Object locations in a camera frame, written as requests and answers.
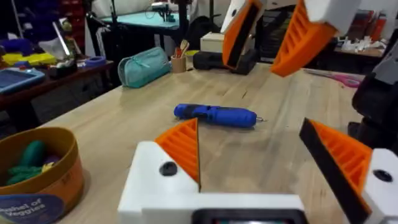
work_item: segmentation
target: cardboard container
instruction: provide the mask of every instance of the cardboard container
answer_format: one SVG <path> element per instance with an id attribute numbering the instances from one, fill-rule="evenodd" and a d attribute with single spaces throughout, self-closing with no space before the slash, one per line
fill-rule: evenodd
<path id="1" fill-rule="evenodd" d="M 44 142 L 47 154 L 61 159 L 33 178 L 5 186 L 7 170 L 18 163 L 26 146 L 34 140 Z M 83 185 L 77 141 L 71 131 L 37 128 L 0 141 L 1 218 L 14 223 L 52 223 L 79 202 Z"/>

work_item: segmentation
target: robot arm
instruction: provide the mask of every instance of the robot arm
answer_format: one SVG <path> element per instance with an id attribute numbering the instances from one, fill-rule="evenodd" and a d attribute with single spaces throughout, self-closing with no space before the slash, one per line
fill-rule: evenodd
<path id="1" fill-rule="evenodd" d="M 345 34 L 361 0 L 298 0 L 271 71 L 287 76 L 314 58 L 336 34 Z M 249 32 L 262 14 L 260 0 L 232 0 L 224 31 L 223 62 L 234 68 Z"/>

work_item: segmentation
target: blue screwdriver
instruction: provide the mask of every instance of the blue screwdriver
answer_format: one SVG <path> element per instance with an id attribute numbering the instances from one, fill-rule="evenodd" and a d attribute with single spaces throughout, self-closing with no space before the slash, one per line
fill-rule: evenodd
<path id="1" fill-rule="evenodd" d="M 258 121 L 264 121 L 262 118 L 257 117 L 255 112 L 244 108 L 195 104 L 177 105 L 174 109 L 174 115 L 182 119 L 198 118 L 211 124 L 239 128 L 251 128 Z"/>

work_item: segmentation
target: wooden table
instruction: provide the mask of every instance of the wooden table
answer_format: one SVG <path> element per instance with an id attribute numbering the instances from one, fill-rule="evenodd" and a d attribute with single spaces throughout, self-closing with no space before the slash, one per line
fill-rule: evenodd
<path id="1" fill-rule="evenodd" d="M 18 131 L 35 128 L 40 125 L 40 122 L 30 103 L 33 98 L 77 79 L 105 72 L 112 66 L 113 62 L 107 61 L 105 65 L 92 68 L 79 68 L 75 73 L 58 80 L 51 79 L 46 75 L 44 82 L 39 85 L 26 88 L 11 95 L 0 95 L 0 110 L 7 110 L 9 117 Z"/>
<path id="2" fill-rule="evenodd" d="M 116 223 L 117 206 L 139 141 L 175 126 L 179 103 L 248 108 L 255 129 L 200 123 L 203 192 L 299 194 L 310 223 L 340 224 L 343 212 L 299 139 L 304 117 L 345 131 L 360 121 L 355 89 L 303 71 L 287 78 L 257 64 L 248 76 L 225 71 L 168 74 L 140 89 L 119 87 L 45 124 L 71 129 L 85 169 L 85 194 L 60 223 Z"/>
<path id="3" fill-rule="evenodd" d="M 347 54 L 356 54 L 356 55 L 365 55 L 365 56 L 370 56 L 370 57 L 382 57 L 383 52 L 381 52 L 379 49 L 375 48 L 368 48 L 362 51 L 355 52 L 354 50 L 343 50 L 341 47 L 336 47 L 335 51 L 337 52 L 343 52 Z"/>

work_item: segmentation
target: pencil holder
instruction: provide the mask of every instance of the pencil holder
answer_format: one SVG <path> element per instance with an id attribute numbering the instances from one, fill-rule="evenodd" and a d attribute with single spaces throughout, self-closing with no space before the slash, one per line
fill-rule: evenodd
<path id="1" fill-rule="evenodd" d="M 172 56 L 172 72 L 173 73 L 182 73 L 187 71 L 187 58 L 186 56 L 182 56 L 181 58 L 175 58 Z"/>

